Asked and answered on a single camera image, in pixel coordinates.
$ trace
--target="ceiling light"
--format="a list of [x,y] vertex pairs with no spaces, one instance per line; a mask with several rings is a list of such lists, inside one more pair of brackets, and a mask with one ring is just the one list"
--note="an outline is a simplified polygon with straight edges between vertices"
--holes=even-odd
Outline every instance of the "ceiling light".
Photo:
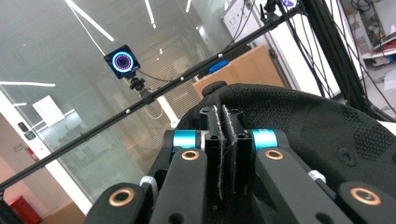
[[191,5],[191,0],[187,2],[187,7],[186,7],[186,12],[188,13],[190,11],[190,5]]
[[154,16],[152,15],[151,7],[149,5],[149,0],[145,0],[145,3],[146,3],[146,7],[148,8],[148,15],[149,15],[149,19],[151,20],[151,24],[154,24]]
[[20,105],[27,105],[26,103],[17,103],[17,104],[12,104],[13,106],[20,106]]
[[73,8],[79,15],[81,15],[85,20],[87,20],[90,24],[93,25],[102,35],[107,37],[111,42],[114,42],[113,36],[111,36],[105,29],[103,29],[96,21],[94,21],[85,11],[83,11],[80,7],[78,7],[73,1],[71,0],[64,0],[67,5]]
[[6,82],[0,81],[0,85],[5,86],[41,86],[41,87],[54,87],[55,84],[52,83],[39,83],[39,82]]

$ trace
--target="fluorescent light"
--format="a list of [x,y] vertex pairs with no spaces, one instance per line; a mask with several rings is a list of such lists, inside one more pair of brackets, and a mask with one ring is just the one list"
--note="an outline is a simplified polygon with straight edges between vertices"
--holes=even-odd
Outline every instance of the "fluorescent light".
[[151,11],[151,6],[149,5],[149,0],[145,0],[145,3],[146,3],[146,7],[148,8],[148,15],[149,15],[149,19],[151,20],[151,24],[154,24],[154,17],[152,16],[152,11]]
[[41,120],[40,122],[38,122],[37,124],[33,125],[32,128],[37,127],[38,125],[40,125],[40,123],[44,122],[44,120]]
[[19,105],[26,105],[26,103],[17,103],[17,104],[12,104],[13,106],[19,106]]
[[0,81],[0,85],[8,86],[42,86],[42,87],[54,87],[55,84],[52,83],[39,83],[39,82],[5,82]]
[[83,11],[71,0],[64,0],[64,1],[67,3],[67,5],[73,8],[79,15],[84,17],[85,20],[87,20],[90,24],[92,24],[93,27],[95,27],[100,33],[102,33],[102,35],[107,37],[107,39],[109,39],[111,42],[114,42],[113,36],[111,36],[108,32],[106,32],[106,30],[103,29],[102,26],[100,26],[98,23],[96,23],[96,21],[94,21],[87,13],[85,13],[85,11]]
[[186,12],[189,13],[190,11],[191,0],[187,2]]
[[64,114],[64,116],[66,117],[67,115],[69,115],[69,114],[71,114],[71,113],[73,113],[73,112],[75,112],[75,109],[72,109],[72,110],[70,110],[69,112],[66,112],[66,113]]

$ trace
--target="glass wall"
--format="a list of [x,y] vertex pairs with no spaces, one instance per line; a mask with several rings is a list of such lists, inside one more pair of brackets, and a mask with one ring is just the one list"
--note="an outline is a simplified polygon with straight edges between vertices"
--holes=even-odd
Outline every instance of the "glass wall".
[[[137,91],[114,76],[105,54],[127,44],[143,72],[172,80],[231,42],[220,18],[224,0],[192,1],[187,8],[188,3],[3,2],[0,89],[11,103],[22,104],[16,107],[18,111],[49,150],[55,151],[140,100]],[[152,91],[166,84],[142,78]],[[51,126],[33,107],[47,96],[64,114]],[[191,81],[165,97],[179,119],[199,102]],[[169,118],[154,102],[59,161],[94,202],[113,184],[138,182],[153,163],[163,132],[170,128]]]

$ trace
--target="black cable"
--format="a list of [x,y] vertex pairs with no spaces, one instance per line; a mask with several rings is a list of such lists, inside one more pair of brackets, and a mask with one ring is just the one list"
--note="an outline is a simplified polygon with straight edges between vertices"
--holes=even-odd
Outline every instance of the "black cable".
[[225,47],[225,49],[227,49],[228,47],[230,47],[230,45],[235,41],[235,39],[236,39],[235,37],[236,37],[236,35],[238,34],[239,27],[240,27],[241,24],[242,24],[242,19],[244,18],[244,11],[245,11],[245,5],[246,5],[246,1],[247,1],[247,0],[243,0],[243,1],[244,1],[244,5],[242,5],[241,20],[239,20],[238,27],[236,28],[235,34],[233,34],[233,39],[231,40],[230,44],[228,44],[228,45]]
[[[343,18],[342,18],[342,15],[341,15],[341,9],[343,9],[343,11],[345,11],[345,10],[344,10],[344,8],[343,8],[342,6],[340,6],[339,1],[336,1],[336,2],[337,2],[337,7],[338,7],[338,16],[340,17],[340,20],[342,20]],[[343,32],[341,32],[341,29],[339,29],[337,23],[334,21],[334,15],[333,15],[333,14],[332,14],[332,20],[333,20],[333,24],[335,25],[335,27],[337,27],[338,32],[342,34],[342,36],[343,36],[343,38],[344,38],[345,40],[347,40],[346,28],[345,28],[345,26],[344,26],[344,23],[343,23],[343,22],[341,23],[341,25],[342,25],[342,27],[343,27]],[[348,27],[349,27],[349,30],[352,31],[352,27],[350,26],[349,23],[348,23]],[[353,62],[352,54],[350,53],[350,52],[352,51],[352,53],[353,53],[353,55],[355,56],[355,58],[357,58],[358,61],[359,61],[359,66],[360,66],[360,69],[361,69],[361,80],[363,81],[363,92],[364,92],[364,97],[365,97],[365,99],[368,101],[368,100],[369,100],[369,97],[368,97],[368,92],[367,92],[366,80],[364,79],[364,72],[363,72],[363,70],[362,70],[363,66],[362,66],[362,64],[361,64],[361,56],[359,55],[358,45],[357,45],[357,43],[355,42],[356,36],[354,36],[354,32],[351,32],[351,34],[352,34],[353,41],[354,41],[353,43],[355,44],[355,50],[357,51],[358,55],[356,55],[356,54],[354,53],[354,50],[353,50],[353,49],[349,46],[349,44],[346,42],[346,45],[347,45],[346,48],[347,48],[347,52],[348,52],[348,54],[349,54],[348,56],[349,56],[349,59]]]
[[157,81],[168,82],[168,83],[169,83],[169,82],[172,82],[172,80],[165,80],[165,79],[160,79],[160,78],[157,78],[157,77],[153,77],[153,76],[151,76],[151,75],[149,75],[149,74],[147,74],[147,73],[145,73],[145,72],[140,71],[140,69],[137,69],[137,71],[138,71],[139,73],[143,74],[144,76],[150,77],[150,78],[152,78],[152,79],[154,79],[154,80],[157,80]]
[[308,61],[306,55],[304,54],[304,51],[303,51],[302,47],[304,48],[305,52],[307,52],[307,50],[306,50],[304,44],[302,44],[302,42],[301,42],[299,36],[298,36],[297,33],[296,33],[294,18],[291,18],[291,20],[292,20],[292,22],[293,22],[293,26],[292,26],[292,27],[291,27],[290,18],[288,18],[288,19],[287,19],[287,22],[286,22],[286,24],[288,25],[289,31],[291,32],[291,36],[293,37],[294,41],[296,42],[297,48],[298,48],[298,49],[300,50],[300,52],[302,53],[303,58],[304,58],[306,64],[308,65],[309,70],[311,70],[311,73],[312,73],[312,75],[314,76],[315,81],[317,82],[318,89],[319,89],[319,91],[320,91],[320,95],[321,95],[322,97],[325,97],[325,95],[324,95],[324,90],[323,90],[323,89],[324,89],[324,85],[323,85],[323,83],[321,82],[321,80],[319,79],[318,74],[317,74],[317,71],[316,71],[315,68],[312,66],[312,64],[310,64],[310,62]]
[[[315,64],[315,61],[314,61],[314,54],[313,54],[313,52],[312,52],[311,43],[309,43],[309,40],[308,40],[308,34],[306,33],[306,30],[305,30],[303,15],[300,15],[300,17],[301,17],[301,23],[303,24],[303,29],[304,29],[304,33],[305,33],[306,42],[308,43],[309,51],[310,51],[310,53],[311,53],[311,54],[310,54],[310,57],[311,57],[311,60],[312,60],[312,64],[315,66],[316,64]],[[322,68],[322,71],[323,71],[323,74],[322,74],[321,76],[323,77],[324,82],[325,82],[326,87],[327,87],[327,91],[326,91],[326,92],[327,92],[327,94],[329,95],[329,97],[332,98],[332,96],[334,96],[334,92],[332,92],[332,89],[330,88],[329,82],[327,81],[327,78],[326,78],[326,71],[324,70],[323,61],[321,60],[321,57],[320,57],[320,53],[319,53],[319,49],[318,49],[318,44],[317,44],[317,42],[316,42],[314,32],[312,31],[312,27],[311,27],[311,32],[312,32],[312,36],[314,37],[314,40],[315,40],[315,45],[316,45],[316,47],[317,47],[318,56],[319,56],[319,60],[320,60],[320,65],[321,65],[321,68]]]
[[[327,81],[326,75],[323,74],[323,73],[325,73],[325,71],[324,71],[324,68],[323,68],[323,62],[322,62],[322,60],[321,60],[320,54],[319,54],[319,58],[320,58],[320,63],[321,63],[321,65],[322,65],[323,73],[320,71],[320,69],[318,68],[318,66],[317,66],[317,65],[315,64],[315,62],[314,62],[313,53],[312,53],[312,48],[311,48],[311,45],[310,45],[310,43],[309,43],[309,41],[308,41],[308,35],[307,35],[307,33],[306,33],[305,26],[304,26],[304,22],[303,22],[303,16],[301,17],[301,19],[302,19],[302,24],[303,24],[303,28],[304,28],[305,38],[306,38],[306,41],[307,41],[307,43],[308,43],[308,47],[309,47],[309,49],[310,49],[311,54],[308,53],[308,50],[306,49],[304,43],[301,41],[301,39],[300,39],[299,36],[297,36],[297,40],[300,42],[300,45],[303,47],[303,50],[304,50],[305,54],[308,55],[309,58],[311,59],[311,66],[312,66],[312,68],[310,67],[310,70],[311,70],[311,72],[312,72],[312,70],[314,70],[313,75],[314,75],[314,78],[315,78],[315,80],[316,80],[316,82],[317,82],[317,84],[318,84],[318,87],[319,87],[319,84],[320,84],[321,88],[324,89],[324,90],[326,91],[326,93],[329,95],[329,97],[331,97],[332,95],[334,96],[334,92],[332,91],[332,88],[330,88],[330,85],[329,85],[329,83],[328,83],[328,81]],[[295,28],[296,25],[295,25],[294,18],[291,18],[291,21],[293,22],[294,30],[296,30],[296,28]],[[326,85],[327,85],[327,89],[326,89],[326,87],[324,86],[324,84],[321,82],[321,80],[318,78],[318,75],[317,75],[316,72],[315,72],[315,71],[316,71],[315,68],[318,69],[319,74],[320,74],[320,75],[322,76],[322,78],[325,80]]]
[[368,2],[368,0],[363,0],[363,2],[366,3],[365,5],[361,5],[360,2],[361,0],[356,0],[356,1],[351,0],[350,5],[352,5],[353,8],[361,12],[365,12],[371,9],[371,5],[370,2]]
[[238,36],[237,36],[235,39],[237,39],[237,38],[242,34],[242,32],[244,31],[245,26],[246,26],[247,23],[248,23],[248,19],[250,18],[251,12],[253,11],[254,4],[255,4],[255,3],[256,3],[256,0],[253,0],[253,4],[251,5],[250,11],[249,11],[249,13],[248,13],[248,15],[247,15],[247,19],[246,19],[244,25],[242,26],[241,31],[239,32]]
[[[338,13],[339,13],[340,19],[342,19],[341,10],[338,10]],[[345,40],[347,40],[346,35],[345,35],[345,32],[343,32],[343,37],[344,37]],[[355,49],[356,49],[357,55],[356,55],[355,53],[353,53],[353,54],[354,54],[354,56],[358,59],[359,65],[361,66],[361,70],[363,70],[364,73],[367,75],[367,77],[370,78],[370,80],[373,82],[375,88],[377,89],[377,91],[379,92],[379,94],[382,96],[382,98],[385,100],[385,102],[387,103],[387,105],[389,106],[389,108],[391,108],[391,110],[396,114],[396,110],[395,110],[395,109],[393,108],[393,106],[390,104],[390,102],[388,101],[387,97],[386,97],[386,96],[382,93],[382,91],[378,88],[378,86],[377,86],[376,83],[374,82],[373,78],[370,76],[370,73],[367,71],[367,69],[363,66],[363,64],[361,64],[361,56],[360,56],[360,53],[359,53],[359,51],[358,51],[358,46],[357,46],[357,44],[356,44],[355,41],[354,41],[353,43],[354,43],[354,45],[355,45]],[[346,45],[347,45],[347,47],[348,47],[349,49],[352,49],[352,47],[350,47],[349,44],[348,44],[347,42],[346,42]],[[363,79],[363,84],[364,84],[364,87],[365,87],[366,84],[365,84],[365,80],[364,80],[364,74],[362,74],[362,79]],[[368,100],[368,98],[367,98],[367,97],[368,97],[367,89],[364,89],[364,90],[365,90],[365,97],[366,97],[366,99]]]

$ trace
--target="metal rod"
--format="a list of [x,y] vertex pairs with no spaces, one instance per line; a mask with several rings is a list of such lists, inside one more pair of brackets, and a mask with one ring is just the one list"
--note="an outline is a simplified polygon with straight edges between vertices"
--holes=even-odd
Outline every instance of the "metal rod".
[[[245,38],[241,39],[237,43],[231,45],[230,47],[224,49],[221,51],[219,54],[222,54],[223,56],[227,56],[228,54],[232,54],[234,51],[236,51],[238,48],[250,43],[254,39],[260,37],[261,35],[264,35],[265,33],[275,29],[280,23],[284,22],[287,18],[293,17],[297,13],[299,13],[300,10],[298,8],[294,8],[290,10],[288,13],[283,14],[279,19],[276,21],[273,21],[268,24],[264,24],[264,26],[257,31],[253,32],[252,34],[246,36]],[[18,181],[24,179],[26,176],[34,173],[35,171],[43,168],[50,162],[57,160],[60,158],[62,155],[65,153],[71,151],[73,148],[78,147],[82,143],[88,141],[90,138],[96,136],[99,134],[101,131],[107,129],[108,127],[112,126],[113,124],[117,123],[121,119],[126,118],[128,115],[134,113],[136,110],[142,108],[145,105],[148,105],[152,103],[155,99],[158,97],[164,95],[165,93],[171,91],[172,89],[180,86],[183,84],[185,81],[192,79],[198,71],[202,69],[202,67],[209,67],[213,65],[216,60],[219,58],[218,55],[214,55],[210,57],[209,59],[196,64],[193,68],[187,70],[181,77],[178,79],[173,80],[172,82],[166,84],[165,86],[161,87],[157,91],[153,92],[150,94],[148,97],[143,98],[139,102],[135,103],[134,105],[129,106],[128,108],[124,109],[122,112],[114,116],[113,118],[110,118],[103,122],[102,124],[97,125],[96,127],[92,128],[91,130],[82,133],[81,137],[76,138],[75,140],[71,141],[70,143],[66,144],[65,146],[59,148],[58,150],[54,151],[41,161],[27,167],[26,169],[20,171],[16,175],[12,176],[11,178],[7,179],[0,185],[0,191],[5,190],[6,188],[12,186],[13,184],[17,183]]]

